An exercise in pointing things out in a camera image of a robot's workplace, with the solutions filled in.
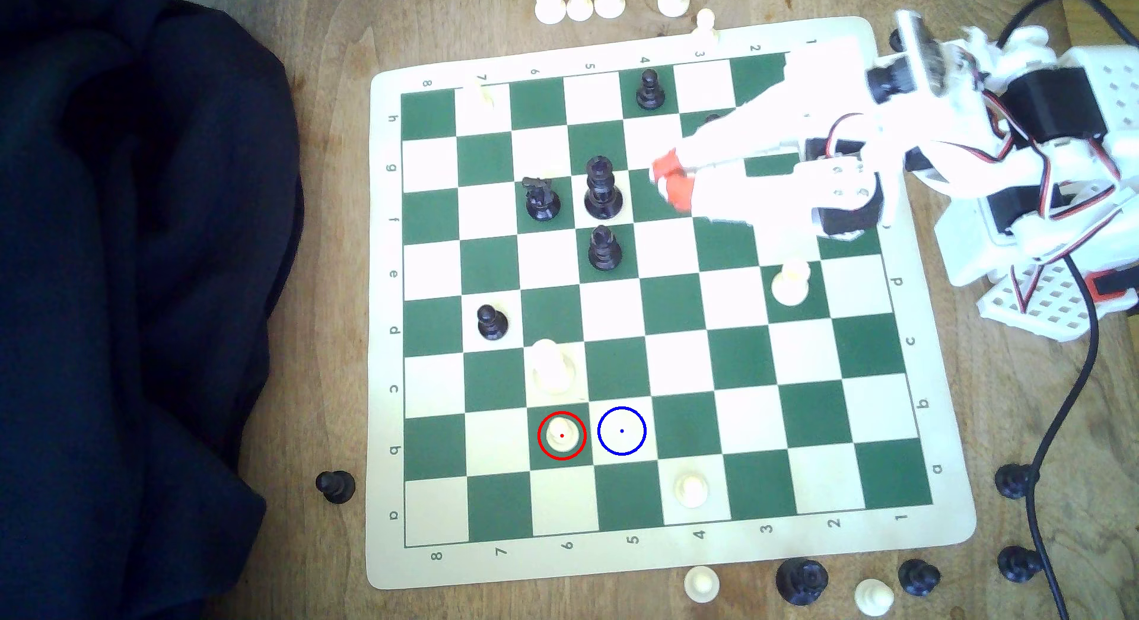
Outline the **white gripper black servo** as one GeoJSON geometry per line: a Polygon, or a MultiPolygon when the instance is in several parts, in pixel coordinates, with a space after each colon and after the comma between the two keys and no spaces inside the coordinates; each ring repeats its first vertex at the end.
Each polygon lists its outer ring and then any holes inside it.
{"type": "Polygon", "coordinates": [[[853,36],[803,44],[786,55],[782,87],[685,136],[653,161],[652,178],[663,179],[663,197],[679,212],[711,221],[811,229],[833,240],[887,227],[903,194],[903,150],[886,134],[870,78],[888,74],[853,36]],[[712,165],[796,142],[789,174],[712,165]]]}

